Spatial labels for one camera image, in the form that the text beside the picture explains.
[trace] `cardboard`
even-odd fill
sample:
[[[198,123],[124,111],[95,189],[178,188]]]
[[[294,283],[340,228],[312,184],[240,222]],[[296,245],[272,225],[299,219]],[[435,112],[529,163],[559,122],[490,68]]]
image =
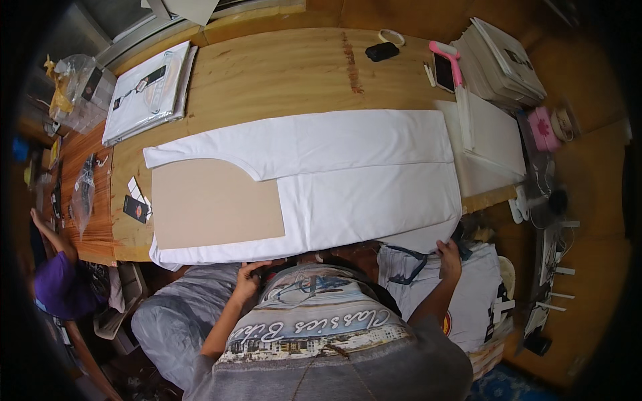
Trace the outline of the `cardboard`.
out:
[[[183,160],[152,170],[159,249],[285,236],[276,180],[255,182],[236,165]]]

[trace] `wooden table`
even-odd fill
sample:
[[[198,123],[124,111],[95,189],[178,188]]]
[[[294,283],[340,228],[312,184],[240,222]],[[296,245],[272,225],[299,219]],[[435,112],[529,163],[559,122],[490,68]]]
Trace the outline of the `wooden table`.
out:
[[[199,49],[187,97],[186,118],[117,144],[112,165],[114,255],[149,260],[153,216],[146,225],[126,216],[127,183],[136,177],[151,199],[152,172],[143,148],[187,135],[284,115],[391,108],[434,110],[434,100],[455,96],[430,86],[423,61],[428,41],[406,37],[398,56],[375,63],[365,55],[376,31],[306,28],[240,37]],[[464,199],[467,212],[515,196],[509,187]]]
[[[60,195],[62,198],[62,221],[58,229],[63,236],[68,238],[78,250],[78,257],[88,262],[115,266],[114,236],[112,235],[111,213],[111,166],[113,161],[113,148],[104,148],[101,138],[105,130],[105,123],[97,125],[87,135],[77,132],[68,133],[62,141],[60,159],[62,160],[62,185]],[[69,204],[74,190],[78,172],[87,157],[96,154],[96,160],[104,161],[102,167],[94,167],[94,203],[89,223],[85,228],[82,239],[76,224],[69,215]],[[57,167],[50,171],[51,183],[44,188],[42,215],[45,220],[53,216],[50,194],[55,185]]]

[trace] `masking tape roll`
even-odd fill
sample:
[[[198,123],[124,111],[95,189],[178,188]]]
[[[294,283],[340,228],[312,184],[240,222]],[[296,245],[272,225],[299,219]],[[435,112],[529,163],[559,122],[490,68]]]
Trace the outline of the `masking tape roll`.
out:
[[[388,35],[389,37],[393,36],[398,40],[390,40],[389,38],[386,38],[384,36],[384,34]],[[390,43],[392,43],[393,45],[395,45],[397,47],[402,47],[402,46],[404,46],[406,44],[406,38],[404,38],[403,35],[400,34],[399,32],[393,31],[393,30],[380,30],[379,31],[379,39],[384,43],[385,42],[390,42]]]

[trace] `folded t-shirt in plastic bag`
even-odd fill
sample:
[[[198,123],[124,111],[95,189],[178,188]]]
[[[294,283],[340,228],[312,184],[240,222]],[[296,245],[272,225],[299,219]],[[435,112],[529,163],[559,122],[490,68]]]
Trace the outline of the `folded t-shirt in plastic bag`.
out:
[[[113,145],[174,112],[189,42],[165,50],[118,78],[103,145]]]
[[[104,145],[111,146],[127,138],[131,138],[134,135],[138,135],[143,131],[151,130],[152,128],[159,126],[163,123],[168,123],[170,121],[174,121],[185,117],[185,104],[187,103],[187,88],[189,87],[189,77],[192,72],[192,66],[194,65],[194,58],[196,56],[197,50],[198,50],[198,46],[192,46],[189,49],[189,52],[187,53],[187,57],[185,58],[183,69],[180,72],[180,78],[179,78],[180,81],[178,83],[178,92],[176,97],[176,103],[174,104],[174,112],[167,114],[163,119],[152,120],[148,124],[141,125],[140,127],[134,130],[130,130],[126,134],[123,134],[120,137],[118,137],[117,140],[105,142],[105,139],[103,138]]]

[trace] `tape roll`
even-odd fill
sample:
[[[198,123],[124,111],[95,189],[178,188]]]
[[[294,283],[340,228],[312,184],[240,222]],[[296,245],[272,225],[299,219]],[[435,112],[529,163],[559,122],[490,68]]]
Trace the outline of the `tape roll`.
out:
[[[399,32],[393,30],[380,30],[379,39],[384,43],[390,42],[397,47],[402,47],[406,44],[406,38]]]

